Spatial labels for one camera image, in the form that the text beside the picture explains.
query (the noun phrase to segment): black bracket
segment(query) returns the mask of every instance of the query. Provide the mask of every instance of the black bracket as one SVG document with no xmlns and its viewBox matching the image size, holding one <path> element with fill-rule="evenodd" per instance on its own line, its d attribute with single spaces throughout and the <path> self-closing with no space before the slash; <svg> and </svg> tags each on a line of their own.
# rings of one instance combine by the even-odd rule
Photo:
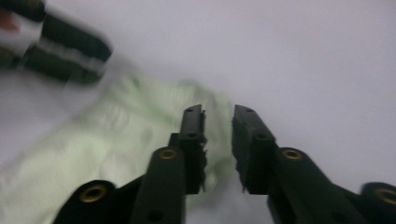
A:
<svg viewBox="0 0 396 224">
<path fill-rule="evenodd" d="M 119 189 L 104 180 L 82 185 L 54 224 L 184 223 L 185 196 L 205 181 L 204 121 L 200 105 L 186 109 L 180 133 L 154 151 L 145 175 Z"/>
<path fill-rule="evenodd" d="M 233 154 L 250 194 L 268 195 L 275 223 L 396 223 L 396 188 L 363 186 L 361 195 L 334 185 L 301 150 L 278 147 L 257 113 L 237 105 Z"/>
<path fill-rule="evenodd" d="M 70 80 L 80 84 L 96 83 L 101 78 L 102 71 L 97 69 L 100 66 L 93 68 L 84 65 L 84 62 L 100 65 L 111 55 L 112 49 L 99 34 L 48 13 L 40 0 L 2 0 L 0 8 L 18 13 L 33 22 L 41 22 L 40 42 L 47 41 L 67 49 L 56 52 L 43 48 L 40 43 L 33 43 L 21 56 L 0 46 L 0 67 L 21 67 L 62 82 Z M 80 55 L 78 59 L 74 59 L 76 52 Z"/>
</svg>

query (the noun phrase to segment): pale green cloth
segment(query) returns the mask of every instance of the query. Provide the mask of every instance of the pale green cloth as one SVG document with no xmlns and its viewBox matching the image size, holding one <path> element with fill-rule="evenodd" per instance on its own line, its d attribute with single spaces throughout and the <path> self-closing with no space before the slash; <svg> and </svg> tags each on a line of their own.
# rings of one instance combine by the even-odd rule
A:
<svg viewBox="0 0 396 224">
<path fill-rule="evenodd" d="M 183 110 L 198 104 L 206 111 L 210 191 L 233 166 L 230 102 L 194 82 L 166 83 L 133 73 L 1 172 L 0 223 L 51 223 L 80 185 L 104 179 L 120 187 L 139 177 L 151 153 L 179 131 Z"/>
</svg>

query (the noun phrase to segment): white surface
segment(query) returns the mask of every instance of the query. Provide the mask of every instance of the white surface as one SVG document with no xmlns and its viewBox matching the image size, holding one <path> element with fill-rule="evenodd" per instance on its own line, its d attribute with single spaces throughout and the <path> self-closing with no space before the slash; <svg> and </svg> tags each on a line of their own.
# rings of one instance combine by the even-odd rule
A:
<svg viewBox="0 0 396 224">
<path fill-rule="evenodd" d="M 115 47 L 105 83 L 60 87 L 0 76 L 0 162 L 91 102 L 132 63 L 153 77 L 192 78 L 254 108 L 282 147 L 310 155 L 336 184 L 396 185 L 394 1 L 49 0 Z M 188 223 L 271 223 L 264 198 L 237 178 Z"/>
</svg>

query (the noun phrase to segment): screw hole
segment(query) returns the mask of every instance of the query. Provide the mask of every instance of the screw hole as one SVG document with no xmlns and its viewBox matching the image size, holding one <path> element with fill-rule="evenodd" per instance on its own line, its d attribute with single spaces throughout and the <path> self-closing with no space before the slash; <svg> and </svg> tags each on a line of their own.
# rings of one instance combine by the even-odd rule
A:
<svg viewBox="0 0 396 224">
<path fill-rule="evenodd" d="M 293 149 L 284 150 L 283 155 L 290 160 L 300 160 L 303 158 L 303 155 L 300 152 Z"/>
<path fill-rule="evenodd" d="M 94 203 L 99 201 L 107 194 L 107 188 L 104 185 L 94 185 L 82 191 L 79 199 L 84 203 Z"/>
<path fill-rule="evenodd" d="M 158 222 L 161 220 L 163 220 L 163 212 L 158 210 L 148 212 L 148 221 Z"/>
<path fill-rule="evenodd" d="M 384 202 L 396 205 L 396 192 L 391 189 L 376 189 L 376 195 Z"/>
<path fill-rule="evenodd" d="M 166 149 L 160 153 L 160 158 L 164 160 L 173 159 L 176 156 L 176 152 L 173 149 Z"/>
<path fill-rule="evenodd" d="M 339 223 L 349 223 L 347 216 L 340 212 L 332 212 L 332 219 Z"/>
</svg>

